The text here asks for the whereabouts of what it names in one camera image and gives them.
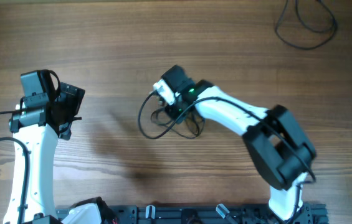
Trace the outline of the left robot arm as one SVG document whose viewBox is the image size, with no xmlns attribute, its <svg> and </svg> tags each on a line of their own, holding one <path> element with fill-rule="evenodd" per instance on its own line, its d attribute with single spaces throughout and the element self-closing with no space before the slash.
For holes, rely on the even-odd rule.
<svg viewBox="0 0 352 224">
<path fill-rule="evenodd" d="M 24 96 L 9 120 L 15 164 L 4 223 L 103 223 L 101 198 L 76 203 L 65 218 L 54 204 L 53 168 L 58 141 L 68 141 L 85 90 L 63 83 L 52 70 L 21 75 Z"/>
</svg>

